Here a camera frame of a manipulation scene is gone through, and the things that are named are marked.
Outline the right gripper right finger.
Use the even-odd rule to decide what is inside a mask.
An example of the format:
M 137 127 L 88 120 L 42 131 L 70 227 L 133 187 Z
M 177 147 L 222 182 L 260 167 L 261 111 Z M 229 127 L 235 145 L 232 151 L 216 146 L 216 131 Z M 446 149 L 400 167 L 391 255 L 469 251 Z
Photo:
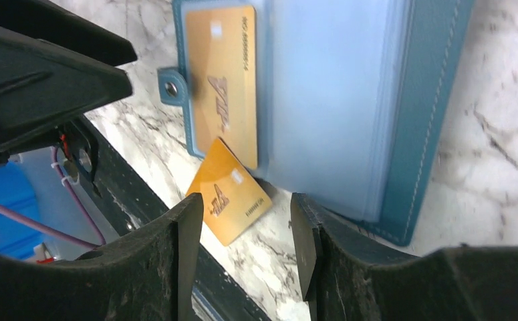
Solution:
M 312 320 L 518 320 L 518 247 L 461 245 L 417 257 L 299 193 L 291 223 Z

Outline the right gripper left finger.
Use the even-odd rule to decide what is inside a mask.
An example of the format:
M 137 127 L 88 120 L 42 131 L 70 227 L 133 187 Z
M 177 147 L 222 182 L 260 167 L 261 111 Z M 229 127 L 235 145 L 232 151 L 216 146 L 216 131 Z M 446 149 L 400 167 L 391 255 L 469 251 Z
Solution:
M 193 193 L 73 261 L 0 255 L 0 320 L 192 320 L 202 224 L 203 198 Z

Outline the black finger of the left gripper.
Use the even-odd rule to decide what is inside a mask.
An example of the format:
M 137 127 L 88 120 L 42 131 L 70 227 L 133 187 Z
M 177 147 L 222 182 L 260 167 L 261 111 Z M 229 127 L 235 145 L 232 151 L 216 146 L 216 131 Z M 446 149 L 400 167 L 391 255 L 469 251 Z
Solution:
M 127 98 L 132 44 L 51 1 L 0 1 L 0 165 L 56 128 Z

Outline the gold credit card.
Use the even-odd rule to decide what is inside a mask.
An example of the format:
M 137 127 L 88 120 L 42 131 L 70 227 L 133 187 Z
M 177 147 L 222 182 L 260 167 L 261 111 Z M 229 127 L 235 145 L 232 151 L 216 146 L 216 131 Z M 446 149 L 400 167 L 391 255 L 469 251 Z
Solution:
M 186 12 L 184 35 L 195 145 L 207 153 L 219 137 L 256 169 L 256 28 L 252 5 Z
M 220 138 L 212 143 L 186 192 L 192 193 L 202 195 L 203 221 L 224 246 L 273 206 L 270 196 Z

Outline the blue card holder wallet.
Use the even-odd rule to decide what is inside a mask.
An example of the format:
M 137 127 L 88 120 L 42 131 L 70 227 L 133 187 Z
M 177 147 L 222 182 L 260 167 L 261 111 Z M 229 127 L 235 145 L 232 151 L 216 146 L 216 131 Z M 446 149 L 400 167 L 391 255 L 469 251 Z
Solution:
M 359 223 L 412 239 L 473 1 L 173 1 L 178 64 L 160 99 L 197 150 L 186 12 L 252 5 L 257 156 L 251 174 Z

